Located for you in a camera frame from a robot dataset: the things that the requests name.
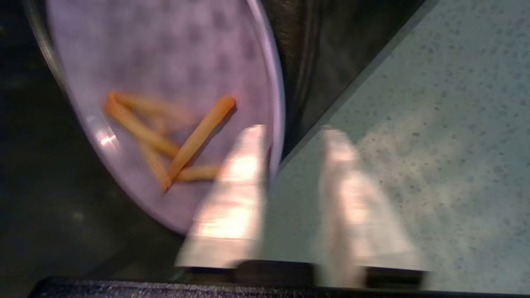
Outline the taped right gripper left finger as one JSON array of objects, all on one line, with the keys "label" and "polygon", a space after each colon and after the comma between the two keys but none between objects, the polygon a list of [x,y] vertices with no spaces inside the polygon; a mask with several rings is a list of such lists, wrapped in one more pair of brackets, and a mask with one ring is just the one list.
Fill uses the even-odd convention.
[{"label": "taped right gripper left finger", "polygon": [[232,269],[261,241],[267,177],[264,125],[244,129],[176,257],[176,267]]}]

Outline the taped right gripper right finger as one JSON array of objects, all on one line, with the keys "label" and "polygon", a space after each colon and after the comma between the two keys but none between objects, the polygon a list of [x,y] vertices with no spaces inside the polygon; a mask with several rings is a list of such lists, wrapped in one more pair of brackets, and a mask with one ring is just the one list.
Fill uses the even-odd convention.
[{"label": "taped right gripper right finger", "polygon": [[428,273],[405,221],[348,136],[321,132],[320,279],[331,287],[422,287]]}]

